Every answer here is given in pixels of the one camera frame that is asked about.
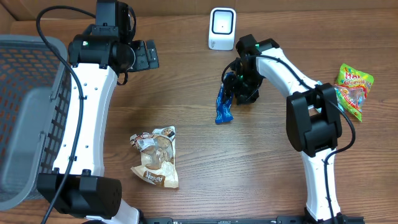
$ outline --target blue wrapper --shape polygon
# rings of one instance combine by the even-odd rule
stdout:
[[[223,92],[224,92],[224,85],[221,84],[220,91],[218,92],[217,96],[217,117],[216,117],[216,124],[222,124],[225,122],[232,121],[234,117],[231,114],[231,105],[232,105],[232,99],[233,99],[233,94],[231,94],[231,97],[223,103]]]

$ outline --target red and green wrapper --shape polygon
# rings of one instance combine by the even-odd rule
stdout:
[[[336,79],[337,100],[346,111],[362,121],[362,106],[373,85],[373,76],[342,64]]]

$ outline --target snack wrapper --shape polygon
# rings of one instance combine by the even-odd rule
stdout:
[[[342,64],[336,79],[337,101],[362,121],[362,106],[373,85],[373,76]]]
[[[141,152],[141,165],[132,167],[133,173],[151,184],[178,187],[175,170],[175,127],[135,134],[130,137],[130,143]]]

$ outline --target crumpled wrapper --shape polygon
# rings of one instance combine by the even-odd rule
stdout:
[[[133,173],[151,184],[178,187],[175,170],[175,127],[135,134],[130,137],[130,143],[141,152],[141,165],[132,167]]]

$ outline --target gray plastic bin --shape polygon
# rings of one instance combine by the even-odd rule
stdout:
[[[58,39],[49,42],[67,59]],[[40,37],[0,35],[0,210],[41,198],[65,130],[70,76]]]

